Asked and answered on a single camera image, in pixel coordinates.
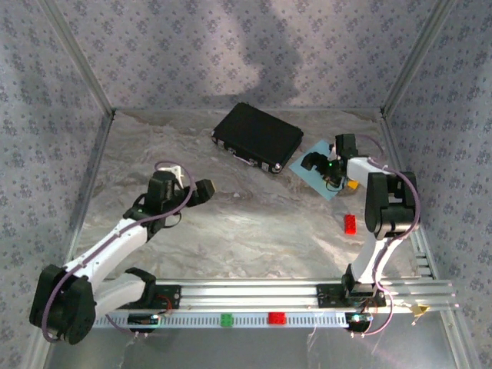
wire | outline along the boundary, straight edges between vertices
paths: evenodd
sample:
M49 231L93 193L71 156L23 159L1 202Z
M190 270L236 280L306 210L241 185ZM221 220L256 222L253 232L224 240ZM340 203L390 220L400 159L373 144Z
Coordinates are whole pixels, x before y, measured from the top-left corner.
M386 321L384 321L384 323L375 331L367 332L369 331L369 327L368 327L367 330L364 332L365 336L372 336L374 334L378 334L382 332L383 329L385 329L389 325L389 323L391 322L391 318L393 317L393 307L394 307L393 295L386 288L383 288L383 286L381 286L379 281L374 280L374 282L376 283L376 286L379 290L383 291L385 294L387 294L390 297L390 313L386 317Z
M161 299L161 300L166 300L168 302L168 308L166 310L163 310L163 311L159 311L157 313L157 315L162 315L162 314L166 314L168 311L171 311L172 310L172 303L171 303L171 300L169 300L169 298L167 296L164 296L163 294L158 294L157 295L157 298Z
M328 188L328 181L326 181L326 189L329 190L329 192L340 192L342 191L344 188L345 188L345 185L347 184L348 180L347 180L347 177L344 177L342 183L341 183L341 188L339 190L331 190L330 188Z
M366 298L366 301L364 302L364 307L362 308L362 310L359 314L364 314L364 312L367 310L367 308L369 308L369 301L373 302L374 306L376 307L376 313L375 314L377 314L379 307L377 306L377 302L374 298ZM366 330L364 332L360 332L360 335L363 337L366 334L366 332L371 329L371 326L372 326L372 319L369 321L369 325L367 326Z
M377 160L380 160L380 161L385 161L386 160L386 152L384 151L383 149L383 146L379 143L378 140L376 140L375 138L372 138L370 135L360 135L360 134L357 134L355 135L355 137L359 137L359 138L363 138L364 140L369 140L369 141L372 141L373 143L376 144L377 148L379 148L379 151L381 151L381 157L380 158L377 158Z
M181 219L183 218L183 214L180 212L177 214L179 216L179 219L176 223L172 224L172 225L165 225L164 227L162 227L162 229L169 229L169 228L173 228L173 227L176 227L178 224L181 223Z
M190 182L190 191L188 192L188 194L184 198L183 202L181 204L179 204L179 206L177 206L176 209L168 211L167 213L155 215L153 217L144 218L144 219L141 219L140 221L136 221L135 223L131 223L130 225L121 229L118 234L113 234L107 241L105 241L101 246L99 246L96 250L94 250L94 252L92 252L89 256L87 256L82 261L82 263L75 266L70 271L66 272L66 274L56 284L55 288L53 288L53 291L50 294L48 302L46 302L45 309L43 311L42 320L41 320L41 330L43 333L43 337L45 338L46 341L48 341L49 343L55 343L57 341L60 341L59 338L55 339L55 338L50 337L50 335L49 335L49 332L48 332L48 316L49 316L50 310L52 309L53 302L55 301L55 299L58 295L58 292L62 289L63 284L72 275L74 275L77 271L80 271L82 268L85 268L85 265L89 261L91 261L96 256L98 256L100 253L102 253L103 250L106 249L107 246L109 246L111 243L113 243L117 238L119 238L121 236L121 234L124 234L125 232L129 231L130 229L137 227L139 225L142 225L144 223L147 223L149 221L157 221L159 219L166 218L166 217L169 217L170 215L176 214L182 208L184 208L186 206L186 204L188 203L188 201L191 198L192 192L196 189L196 184L195 184L193 177L191 176L190 172L185 167L183 167L182 165L180 165L179 163L176 163L174 161L159 161L154 165L154 169L156 171L158 171L162 165L169 165L169 164L180 166L183 169L183 171L185 172L186 176L188 177L188 181ZM109 322L111 323L111 318L109 317L109 315L106 314L106 318L108 318Z
M135 334L136 332L132 332L129 329L125 329L125 328L120 327L119 325L117 325L116 322L113 321L113 319L108 314L106 314L106 319L108 319L110 325L112 325L114 328L116 328L121 333L123 333L123 334L130 334L131 336L135 336L136 335Z

marble table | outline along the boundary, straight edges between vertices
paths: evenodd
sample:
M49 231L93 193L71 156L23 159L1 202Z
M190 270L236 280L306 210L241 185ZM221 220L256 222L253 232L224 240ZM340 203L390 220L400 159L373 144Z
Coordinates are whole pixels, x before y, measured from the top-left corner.
M361 133L382 140L373 111L270 111L297 125L304 140L288 165L321 139ZM76 254L110 231L146 191L156 161L179 161L198 179L214 181L206 204L185 209L179 226L162 230L111 275L138 267L158 278L338 278L361 249L363 188L326 201L288 166L271 175L250 168L210 139L226 111L119 111L111 127ZM376 155L370 142L361 153ZM344 216L357 216L357 235L344 234ZM384 275L414 276L410 241Z

metal floor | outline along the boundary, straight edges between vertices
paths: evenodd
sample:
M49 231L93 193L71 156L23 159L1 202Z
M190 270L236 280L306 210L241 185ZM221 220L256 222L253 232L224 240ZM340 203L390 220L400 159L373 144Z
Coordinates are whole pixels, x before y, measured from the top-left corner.
M321 139L344 132L383 142L374 111L365 115L336 109L275 111L303 129L300 148L288 165ZM207 203L183 211L178 227L159 232L130 254L115 272L137 267L157 278L339 278L360 252L367 230L365 190L343 191L324 200L290 168L278 175L248 167L210 139L226 111L118 111L88 206L80 254L103 238L133 201L147 190L154 163L174 159L196 180L209 178L216 193ZM359 150L379 155L370 141ZM357 234L344 233L344 216L357 219ZM418 275L410 240L384 269L388 278Z
M158 337L134 340L115 329L94 329L77 346L58 344L45 369L456 367L440 314L426 314L416 326L412 320L410 314L397 314L382 334L365 338L351 338L340 328L314 333L307 328L224 328L160 330Z

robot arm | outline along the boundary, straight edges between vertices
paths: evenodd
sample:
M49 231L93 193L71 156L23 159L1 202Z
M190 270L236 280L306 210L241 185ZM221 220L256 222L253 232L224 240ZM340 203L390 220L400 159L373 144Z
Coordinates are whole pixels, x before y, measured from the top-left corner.
M31 324L42 327L48 307L48 331L58 339L77 344L97 317L128 303L148 306L155 297L155 276L130 268L113 281L103 280L130 253L166 227L166 214L181 217L179 210L174 210L183 204L203 204L214 192L208 179L196 182L196 189L183 188L172 171L156 171L147 193L136 199L106 237L62 268L49 265L42 271L29 315ZM50 304L52 295L55 298Z
M323 179L336 188L344 178L357 181L366 188L365 223L370 233L360 254L349 264L342 284L347 298L374 296L375 264L378 281L391 254L401 243L400 239L395 239L387 247L388 240L407 231L415 219L415 198L410 187L395 173L377 168L371 159L359 155L355 136L350 134L336 136L329 158L314 152L306 155L301 165L307 170L316 166ZM403 175L416 188L415 175L410 172Z

metal frame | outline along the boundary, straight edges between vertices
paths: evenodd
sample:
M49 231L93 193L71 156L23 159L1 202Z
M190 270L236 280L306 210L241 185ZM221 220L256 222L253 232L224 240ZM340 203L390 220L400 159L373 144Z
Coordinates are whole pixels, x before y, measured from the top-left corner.
M319 284L340 284L337 279L207 279L158 280L157 285L181 286L179 312L253 313L253 312L356 312L353 307L319 308ZM433 279L402 278L381 284L394 298L394 313L411 313L411 306L423 305L428 311L451 311L459 307L453 284ZM380 313L389 307L379 307ZM118 310L118 312L135 312ZM154 311L138 310L138 313Z
M107 115L112 114L113 109L111 103L92 71L84 52L77 43L77 40L75 40L74 35L71 33L70 26L65 20L62 12L60 12L60 9L53 0L38 0L38 3L42 7L46 17L48 17L49 22L60 38L61 43L65 46L67 53L70 55L70 58L74 62L85 83L91 89L97 103Z
M400 74L397 76L397 80L393 83L393 86L386 97L386 101L383 105L383 116L385 118L389 118L394 113L398 102L403 97L412 78L421 66L425 55L434 43L434 39L442 28L455 3L456 0L439 0L436 2L431 14L427 17L427 21L424 27L422 27L422 31L414 43L412 50L408 54L408 58L405 61Z

